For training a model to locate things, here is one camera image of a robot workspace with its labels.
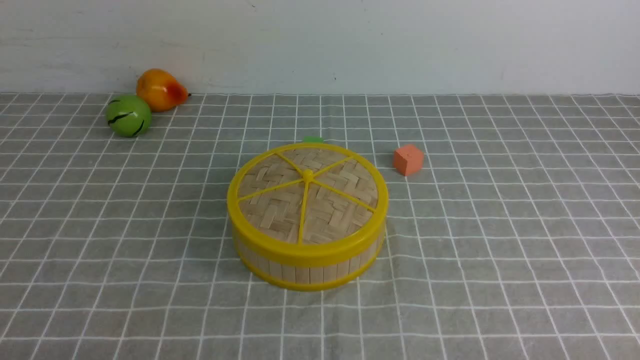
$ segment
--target woven bamboo lid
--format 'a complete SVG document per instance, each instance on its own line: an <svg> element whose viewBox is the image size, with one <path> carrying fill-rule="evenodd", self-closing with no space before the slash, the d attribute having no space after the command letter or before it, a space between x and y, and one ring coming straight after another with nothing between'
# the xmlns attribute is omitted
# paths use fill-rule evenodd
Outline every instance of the woven bamboo lid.
<svg viewBox="0 0 640 360"><path fill-rule="evenodd" d="M240 211L260 233L283 243L344 239L368 223L378 205L378 185L359 160L326 145L274 152L240 180Z"/></svg>

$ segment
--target yellow plastic rim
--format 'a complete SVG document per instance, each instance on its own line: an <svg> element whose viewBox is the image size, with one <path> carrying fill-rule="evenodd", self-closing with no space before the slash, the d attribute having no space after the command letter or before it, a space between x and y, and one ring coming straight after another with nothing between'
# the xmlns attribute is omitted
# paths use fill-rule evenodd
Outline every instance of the yellow plastic rim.
<svg viewBox="0 0 640 360"><path fill-rule="evenodd" d="M282 153L285 151L300 148L315 148L335 151L345 155L346 159L342 159L334 164L321 168L311 175L308 172L304 174L304 172L292 161L282 156ZM288 183L264 189L239 198L237 196L238 190L240 189L240 184L244 179L246 173L262 160L272 155L279 156L290 165L292 165L296 169L296 171L300 173L301 179L290 181ZM366 168L373 177L376 187L378 188L378 203L375 208L371 208L370 206L364 204L367 209L372 211L371 218L358 231L343 239L318 245L304 244L301 241L296 244L285 243L258 231L251 225L251 223L249 223L249 221L247 221L247 219L242 214L242 211L240 210L239 203L242 200L259 195L266 191L276 190L277 188L283 188L284 186L289 186L300 182L305 182L305 190L308 190L308 185L310 183L314 183L318 184L319 186L326 187L331 191L335 191L350 200L354 200L355 198L353 198L352 196L342 193L337 189L333 189L331 186L320 183L319 181L315 181L314 179L315 176L322 174L330 168L339 165L340 163L351 158L353 158L364 168ZM305 191L303 196L303 205L305 205L306 197L307 191ZM247 164L245 164L234 176L233 180L231 180L227 192L227 208L229 217L234 225L235 230L242 235L243 242L247 247L260 254L261 256L264 256L265 258L276 261L283 265L315 267L340 263L352 258L355 255L359 255L367 247L371 246L371 244L376 241L377 235L380 234L380 231L384 231L385 217L387 215L388 209L388 198L389 195L384 178L382 178L382 175L378 172L375 166L361 155L336 145L329 145L325 143L296 143L272 149L268 152L265 152L264 154L258 155L257 157L251 159ZM363 205L362 201L358 199L355 200L357 204ZM305 209L302 208L299 236L301 236L303 230L304 224L302 220L304 220L304 213Z"/></svg>

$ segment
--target yellow spoke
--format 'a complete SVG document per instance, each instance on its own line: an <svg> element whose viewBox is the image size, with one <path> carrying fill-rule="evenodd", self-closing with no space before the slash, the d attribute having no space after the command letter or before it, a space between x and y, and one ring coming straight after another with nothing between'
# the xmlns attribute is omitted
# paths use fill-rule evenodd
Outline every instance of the yellow spoke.
<svg viewBox="0 0 640 360"><path fill-rule="evenodd" d="M305 192L302 194L302 208L300 209L300 226L298 227L298 245L302 244L302 234L305 227L305 212L307 211L307 193L309 183L305 182Z"/></svg>
<svg viewBox="0 0 640 360"><path fill-rule="evenodd" d="M320 169L320 170L315 172L314 177L316 177L318 175L321 175L321 174L333 169L334 167L340 165L341 163L345 163L345 162L347 162L347 161L349 161L351 159L353 159L353 156L348 156L348 157L346 157L346 158L344 158L344 159L342 159L340 161L336 161L335 163L333 163L333 164L331 164L331 165L329 165L327 167L323 167L322 169Z"/></svg>
<svg viewBox="0 0 640 360"><path fill-rule="evenodd" d="M362 206L362 207L364 207L364 208L368 209L368 210L369 210L369 211L371 211L372 213L375 213L375 212L376 212L376 210L375 210L374 208L372 208L372 207L370 207L369 205L365 204L365 203L364 203L364 202L362 202L361 200L356 199L356 198L354 198L353 196L351 196L351 195L349 195L349 194L347 194L347 193L345 193L345 192L342 192L342 191L340 191L340 190L338 190L338 189L336 189L336 188L334 188L334 187L332 187L332 186L329 186L329 185L327 185L327 184L321 183L321 182L319 182L319 181L317 181L317 180L313 180L313 183L314 183L314 184L317 184L317 185L319 185L319 186L322 186L323 188L326 188L326 189L328 189L328 190L331 190L331 191L335 192L335 193L336 193L336 194L338 194L338 195L342 195L342 196L344 196L345 198L347 198L347 199L349 199L349 200L351 200L351 201L355 202L356 204L358 204L358 205L360 205L360 206Z"/></svg>
<svg viewBox="0 0 640 360"><path fill-rule="evenodd" d="M283 184L280 184L280 185L272 186L271 188L262 189L262 190L259 190L259 191L255 192L255 193L251 193L249 195L245 195L245 196L239 198L238 202L241 202L242 200L246 200L246 199L252 198L254 196L262 195L263 193L270 192L272 190L278 190L278 189L284 188L285 186L301 183L302 181L303 181L302 179L298 179L298 180L289 181L289 182L286 182L286 183L283 183Z"/></svg>
<svg viewBox="0 0 640 360"><path fill-rule="evenodd" d="M294 164L293 161L291 161L288 157L284 156L283 154L280 154L279 152L276 152L276 155L279 156L284 161L288 162L289 165L291 165L294 169L296 169L296 171L300 174L300 176L302 176L302 170L300 170L300 168L296 164Z"/></svg>

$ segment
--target green object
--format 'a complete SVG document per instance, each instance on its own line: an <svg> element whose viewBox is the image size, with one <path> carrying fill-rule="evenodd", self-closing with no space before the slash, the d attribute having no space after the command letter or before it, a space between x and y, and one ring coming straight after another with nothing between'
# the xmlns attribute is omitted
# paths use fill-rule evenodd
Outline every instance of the green object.
<svg viewBox="0 0 640 360"><path fill-rule="evenodd" d="M107 124L120 136L138 136L151 124L151 109L136 95L118 96L107 105Z"/></svg>
<svg viewBox="0 0 640 360"><path fill-rule="evenodd" d="M319 137L319 136L305 136L304 139L302 139L302 142L324 142L324 140Z"/></svg>

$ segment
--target toy fruit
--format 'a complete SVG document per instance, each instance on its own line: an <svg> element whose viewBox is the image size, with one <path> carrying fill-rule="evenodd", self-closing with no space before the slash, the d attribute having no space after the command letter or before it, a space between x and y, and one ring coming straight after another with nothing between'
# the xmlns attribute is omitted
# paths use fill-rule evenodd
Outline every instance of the toy fruit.
<svg viewBox="0 0 640 360"><path fill-rule="evenodd" d="M159 113L184 104L191 96L171 74L161 69L149 69L138 79L136 94Z"/></svg>
<svg viewBox="0 0 640 360"><path fill-rule="evenodd" d="M413 144L408 144L394 151L394 167L404 176L409 176L422 169L424 154Z"/></svg>
<svg viewBox="0 0 640 360"><path fill-rule="evenodd" d="M319 136L305 136L304 139L302 139L302 142L323 143L324 140Z"/></svg>
<svg viewBox="0 0 640 360"><path fill-rule="evenodd" d="M107 105L107 124L120 136L138 136L151 124L151 109L138 96L118 96Z"/></svg>

